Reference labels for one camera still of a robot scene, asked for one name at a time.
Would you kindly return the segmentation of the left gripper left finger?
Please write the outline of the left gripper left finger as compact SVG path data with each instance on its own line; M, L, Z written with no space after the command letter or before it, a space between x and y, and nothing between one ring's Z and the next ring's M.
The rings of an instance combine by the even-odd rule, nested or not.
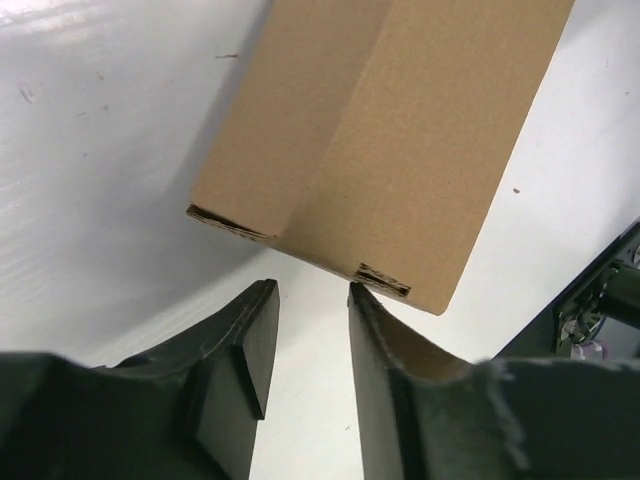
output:
M1 357L5 479L245 479L266 414L276 281L113 367Z

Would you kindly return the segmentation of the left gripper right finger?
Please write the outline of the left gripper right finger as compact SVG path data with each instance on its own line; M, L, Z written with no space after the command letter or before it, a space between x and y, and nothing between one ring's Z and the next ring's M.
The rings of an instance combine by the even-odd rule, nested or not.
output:
M639 364L450 354L350 286L368 479L635 479Z

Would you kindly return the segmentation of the cardboard box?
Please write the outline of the cardboard box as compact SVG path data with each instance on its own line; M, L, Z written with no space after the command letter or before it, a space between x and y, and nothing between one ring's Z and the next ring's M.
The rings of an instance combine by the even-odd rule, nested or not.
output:
M569 1L275 1L188 214L446 311Z

